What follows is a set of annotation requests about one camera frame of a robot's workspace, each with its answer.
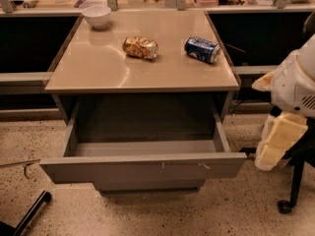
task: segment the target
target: white bowl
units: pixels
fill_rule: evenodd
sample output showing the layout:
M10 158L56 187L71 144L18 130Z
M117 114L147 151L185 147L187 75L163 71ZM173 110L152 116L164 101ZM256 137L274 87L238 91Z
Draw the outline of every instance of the white bowl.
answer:
M103 5L90 6L82 11L86 21L95 29L106 27L109 22L111 9Z

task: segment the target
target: floor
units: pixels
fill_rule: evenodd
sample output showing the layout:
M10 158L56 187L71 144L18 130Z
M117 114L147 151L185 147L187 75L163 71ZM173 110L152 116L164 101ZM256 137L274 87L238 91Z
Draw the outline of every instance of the floor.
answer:
M266 114L236 114L224 121L232 151L256 146ZM65 125L56 111L0 112L0 164L57 156ZM248 158L237 177L208 180L199 192L157 192L102 197L92 184L54 185L38 164L0 168L0 220L16 226L43 190L52 200L24 235L314 235L315 169L304 169L297 207L280 214L291 168L271 172Z

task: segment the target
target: can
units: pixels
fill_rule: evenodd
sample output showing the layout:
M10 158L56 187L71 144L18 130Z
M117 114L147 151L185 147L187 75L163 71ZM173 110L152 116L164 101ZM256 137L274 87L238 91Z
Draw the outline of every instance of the can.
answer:
M158 56L157 42L143 36L127 36L122 48L128 55L138 58L155 59Z
M221 49L209 40L191 36L185 42L185 51L189 56L212 64L217 60Z

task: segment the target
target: blue can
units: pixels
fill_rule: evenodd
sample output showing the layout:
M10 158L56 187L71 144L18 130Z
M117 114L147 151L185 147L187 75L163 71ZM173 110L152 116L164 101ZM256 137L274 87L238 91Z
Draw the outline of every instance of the blue can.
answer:
M212 64L216 61L221 49L209 40L191 36L185 42L185 51L189 56Z

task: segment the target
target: chair leg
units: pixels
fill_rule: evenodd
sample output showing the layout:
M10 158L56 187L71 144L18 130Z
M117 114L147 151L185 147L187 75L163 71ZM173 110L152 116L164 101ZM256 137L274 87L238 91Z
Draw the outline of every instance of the chair leg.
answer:
M280 213L291 213L292 209L296 206L298 193L301 186L302 176L304 169L304 161L297 163L294 166L290 201L278 201L278 210Z
M43 191L41 195L38 197L36 202L31 206L28 213L24 216L24 218L21 220L21 222L18 224L18 226L15 228L14 236L20 235L23 230L28 226L29 222L32 220L33 216L36 214L36 212L39 210L40 206L44 202L49 202L51 200L50 193Z

